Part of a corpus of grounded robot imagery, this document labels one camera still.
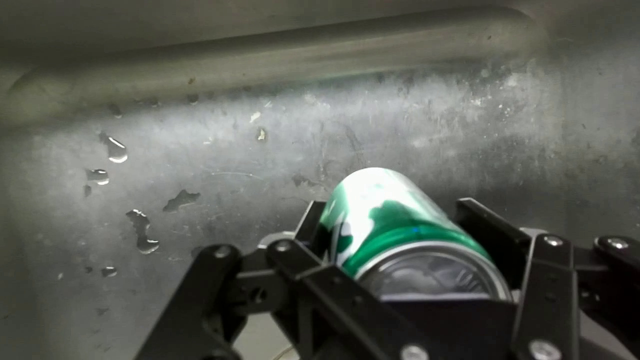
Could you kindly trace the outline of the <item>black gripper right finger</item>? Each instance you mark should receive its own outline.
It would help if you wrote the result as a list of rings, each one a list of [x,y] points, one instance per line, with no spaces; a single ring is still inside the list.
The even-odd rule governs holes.
[[[639,240],[605,234],[584,248],[552,232],[531,236],[474,198],[457,199],[455,219],[521,291],[512,360],[598,360],[607,347],[581,336],[581,314],[640,357]]]

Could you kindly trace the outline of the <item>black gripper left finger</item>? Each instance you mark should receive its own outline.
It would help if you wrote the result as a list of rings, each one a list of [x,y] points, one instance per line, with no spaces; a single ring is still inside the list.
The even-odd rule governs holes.
[[[257,314],[301,360],[428,360],[414,323],[322,260],[322,209],[310,201],[293,236],[251,254],[203,248],[134,360],[243,360],[236,340]]]

